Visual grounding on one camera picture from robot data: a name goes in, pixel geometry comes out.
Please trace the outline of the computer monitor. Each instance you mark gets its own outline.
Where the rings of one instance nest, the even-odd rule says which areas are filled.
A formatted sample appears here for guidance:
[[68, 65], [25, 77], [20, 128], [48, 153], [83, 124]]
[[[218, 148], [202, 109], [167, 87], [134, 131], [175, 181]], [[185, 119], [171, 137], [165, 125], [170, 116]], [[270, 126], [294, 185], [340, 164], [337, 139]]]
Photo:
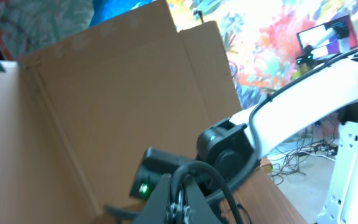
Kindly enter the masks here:
[[328, 59], [358, 47], [350, 15], [325, 22], [296, 35], [302, 52], [302, 55], [296, 58], [297, 65], [311, 65], [315, 61]]

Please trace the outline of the brown cardboard wall panel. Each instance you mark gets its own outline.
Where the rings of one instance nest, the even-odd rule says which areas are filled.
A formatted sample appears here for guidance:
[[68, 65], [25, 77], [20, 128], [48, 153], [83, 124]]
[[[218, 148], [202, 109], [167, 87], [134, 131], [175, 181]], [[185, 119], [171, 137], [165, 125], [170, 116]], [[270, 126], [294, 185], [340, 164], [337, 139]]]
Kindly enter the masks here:
[[240, 110], [218, 24], [177, 30], [165, 1], [0, 71], [0, 223], [94, 223], [130, 207], [145, 150], [195, 157]]

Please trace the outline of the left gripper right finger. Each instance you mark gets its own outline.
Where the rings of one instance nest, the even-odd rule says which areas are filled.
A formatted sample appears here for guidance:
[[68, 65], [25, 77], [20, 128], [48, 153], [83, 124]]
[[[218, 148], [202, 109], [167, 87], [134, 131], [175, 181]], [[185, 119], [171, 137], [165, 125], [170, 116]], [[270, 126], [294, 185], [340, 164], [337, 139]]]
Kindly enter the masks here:
[[198, 184], [191, 177], [185, 180], [185, 223], [221, 224], [208, 205]]

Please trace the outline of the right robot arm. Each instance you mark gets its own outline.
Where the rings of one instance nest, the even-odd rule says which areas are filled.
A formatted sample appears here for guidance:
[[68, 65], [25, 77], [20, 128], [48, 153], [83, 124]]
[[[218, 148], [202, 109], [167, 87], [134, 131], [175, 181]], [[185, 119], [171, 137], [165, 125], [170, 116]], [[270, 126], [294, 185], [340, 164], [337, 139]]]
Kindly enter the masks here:
[[232, 191], [252, 172], [260, 156], [295, 132], [330, 113], [354, 105], [350, 119], [338, 131], [339, 150], [329, 203], [319, 223], [358, 223], [358, 49], [341, 54], [276, 91], [251, 110], [230, 118], [253, 153], [242, 172], [230, 183], [205, 162], [190, 161], [173, 174], [163, 175], [136, 223], [216, 223], [211, 204], [225, 198], [237, 223], [242, 222]]

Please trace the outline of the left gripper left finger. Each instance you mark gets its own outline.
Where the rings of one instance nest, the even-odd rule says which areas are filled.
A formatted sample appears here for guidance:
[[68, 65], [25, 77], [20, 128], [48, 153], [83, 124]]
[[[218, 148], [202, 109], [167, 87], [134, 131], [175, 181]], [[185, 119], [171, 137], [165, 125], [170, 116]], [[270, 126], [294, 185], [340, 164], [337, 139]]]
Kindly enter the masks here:
[[132, 224], [165, 224], [169, 217], [171, 174], [164, 174], [151, 193], [143, 211]]

